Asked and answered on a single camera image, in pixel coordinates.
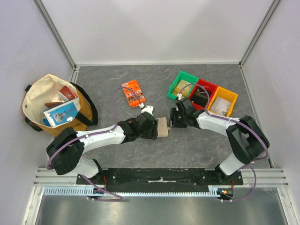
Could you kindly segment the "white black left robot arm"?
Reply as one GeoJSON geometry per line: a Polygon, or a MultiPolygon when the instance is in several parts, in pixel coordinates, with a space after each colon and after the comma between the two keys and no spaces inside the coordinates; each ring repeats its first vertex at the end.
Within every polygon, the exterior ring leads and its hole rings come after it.
{"type": "Polygon", "coordinates": [[[97,160],[87,159],[83,154],[100,147],[133,142],[137,138],[155,140],[157,135],[158,119],[149,112],[103,129],[75,131],[68,127],[46,148],[49,156],[46,168],[55,170],[57,175],[74,172],[98,184],[103,180],[103,170],[97,160]]]}

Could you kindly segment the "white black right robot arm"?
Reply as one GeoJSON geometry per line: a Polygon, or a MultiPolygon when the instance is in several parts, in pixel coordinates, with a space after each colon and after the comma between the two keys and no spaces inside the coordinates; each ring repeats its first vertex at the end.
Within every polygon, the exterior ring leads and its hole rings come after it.
{"type": "Polygon", "coordinates": [[[231,118],[210,113],[206,109],[197,110],[187,97],[175,104],[170,110],[171,127],[190,126],[213,131],[228,138],[232,153],[216,166],[214,177],[217,183],[226,184],[237,170],[260,160],[259,156],[264,152],[265,157],[269,157],[269,140],[252,117],[246,115],[242,118],[231,118]]]}

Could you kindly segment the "beige card holder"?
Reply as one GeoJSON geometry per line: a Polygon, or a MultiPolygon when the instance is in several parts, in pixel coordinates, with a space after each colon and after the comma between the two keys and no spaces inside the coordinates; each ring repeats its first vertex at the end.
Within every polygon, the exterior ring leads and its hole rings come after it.
{"type": "Polygon", "coordinates": [[[168,136],[168,124],[167,124],[167,118],[158,118],[157,123],[157,136],[158,137],[167,137],[168,136]]]}

